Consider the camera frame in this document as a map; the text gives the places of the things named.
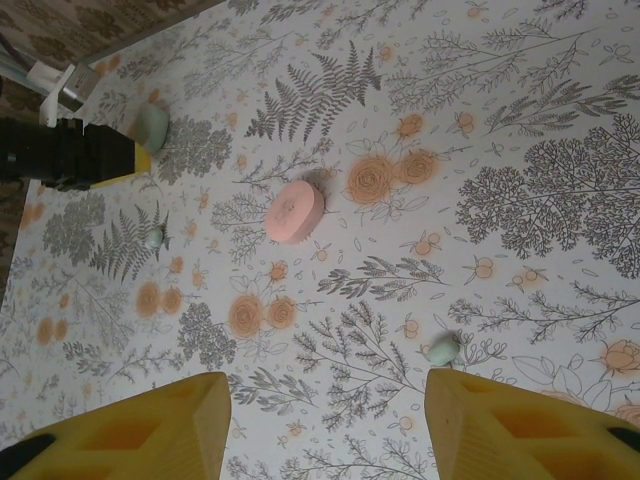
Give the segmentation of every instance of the green pebble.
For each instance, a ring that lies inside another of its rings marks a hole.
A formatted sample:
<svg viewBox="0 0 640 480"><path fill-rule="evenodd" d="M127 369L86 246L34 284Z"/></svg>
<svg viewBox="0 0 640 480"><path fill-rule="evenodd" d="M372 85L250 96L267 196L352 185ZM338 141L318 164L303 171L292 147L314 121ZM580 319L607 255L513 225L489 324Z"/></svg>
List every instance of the green pebble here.
<svg viewBox="0 0 640 480"><path fill-rule="evenodd" d="M443 338L429 349L427 352L427 360L435 367L444 367L446 364L455 360L459 351L460 345L458 345L453 338Z"/></svg>
<svg viewBox="0 0 640 480"><path fill-rule="evenodd" d="M164 240L162 229L154 228L149 232L149 235L147 235L147 247L160 248L160 246L162 245L162 240Z"/></svg>

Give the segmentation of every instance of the printed flower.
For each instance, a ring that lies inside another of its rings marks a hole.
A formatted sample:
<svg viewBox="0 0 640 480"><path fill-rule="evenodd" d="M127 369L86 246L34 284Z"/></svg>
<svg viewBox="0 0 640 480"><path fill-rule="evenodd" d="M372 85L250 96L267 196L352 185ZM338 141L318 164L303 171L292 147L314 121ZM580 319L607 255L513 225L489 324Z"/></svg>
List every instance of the printed flower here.
<svg viewBox="0 0 640 480"><path fill-rule="evenodd" d="M47 345L51 341L53 336L53 321L51 317L45 317L40 320L38 324L38 332L36 333L36 340L40 345Z"/></svg>
<svg viewBox="0 0 640 480"><path fill-rule="evenodd" d="M364 158L351 170L347 181L354 202L377 203L391 189L391 165L383 158Z"/></svg>
<svg viewBox="0 0 640 480"><path fill-rule="evenodd" d="M284 280L287 277L287 272L289 271L289 267L287 262L284 260L280 260L276 263L271 264L271 271L267 274L267 276L271 279L272 282L279 282L280 280Z"/></svg>
<svg viewBox="0 0 640 480"><path fill-rule="evenodd" d="M640 428L640 405L621 405L616 410L615 415Z"/></svg>
<svg viewBox="0 0 640 480"><path fill-rule="evenodd" d="M400 120L400 125L396 130L396 133L400 138L409 138L422 130L422 117L417 113L412 113L407 118Z"/></svg>
<svg viewBox="0 0 640 480"><path fill-rule="evenodd" d="M630 372L640 369L640 346L629 340L620 340L610 347L601 359L607 367L618 373Z"/></svg>
<svg viewBox="0 0 640 480"><path fill-rule="evenodd" d="M397 176L403 183L416 185L425 182L433 172L435 156L426 150L409 153L396 165Z"/></svg>
<svg viewBox="0 0 640 480"><path fill-rule="evenodd" d="M255 295L241 295L229 310L229 326L240 338L254 337L260 330L262 303Z"/></svg>
<svg viewBox="0 0 640 480"><path fill-rule="evenodd" d="M160 98L160 89L154 88L153 90L151 90L151 93L149 94L149 98L147 98L147 100L149 103L155 103L158 98Z"/></svg>
<svg viewBox="0 0 640 480"><path fill-rule="evenodd" d="M289 428L289 433L294 437L297 437L298 435L300 435L302 433L302 430L307 429L307 427L305 427L304 425L302 425L302 423L300 423L300 420L293 423L287 423L287 427Z"/></svg>
<svg viewBox="0 0 640 480"><path fill-rule="evenodd" d="M155 315L160 303L160 289L155 282L147 282L138 290L136 310L141 317Z"/></svg>
<svg viewBox="0 0 640 480"><path fill-rule="evenodd" d="M27 228L33 217L33 205L27 203L22 212L22 220L20 220L20 229Z"/></svg>
<svg viewBox="0 0 640 480"><path fill-rule="evenodd" d="M58 320L53 330L53 336L56 338L56 340L61 342L66 338L68 330L69 324L67 323L67 321L64 319Z"/></svg>
<svg viewBox="0 0 640 480"><path fill-rule="evenodd" d="M565 393L565 392L557 392L555 390L543 390L540 393L543 395L546 395L547 397L556 398L558 400L564 400L565 402L569 402L575 405L580 405L581 407L589 408L589 405L587 405L587 402L585 402L580 397L578 397L577 395L574 395L571 392Z"/></svg>
<svg viewBox="0 0 640 480"><path fill-rule="evenodd" d="M274 328L290 327L296 320L296 305L289 297L276 298L269 306L267 322Z"/></svg>
<svg viewBox="0 0 640 480"><path fill-rule="evenodd" d="M67 305L69 305L69 294L65 293L60 297L60 308L67 308Z"/></svg>
<svg viewBox="0 0 640 480"><path fill-rule="evenodd" d="M178 313L182 305L182 292L176 287L171 287L162 295L160 306L169 315Z"/></svg>
<svg viewBox="0 0 640 480"><path fill-rule="evenodd" d="M171 259L171 265L169 265L169 271L171 273L178 274L182 272L183 268L184 268L184 260L182 259L182 257L173 257Z"/></svg>

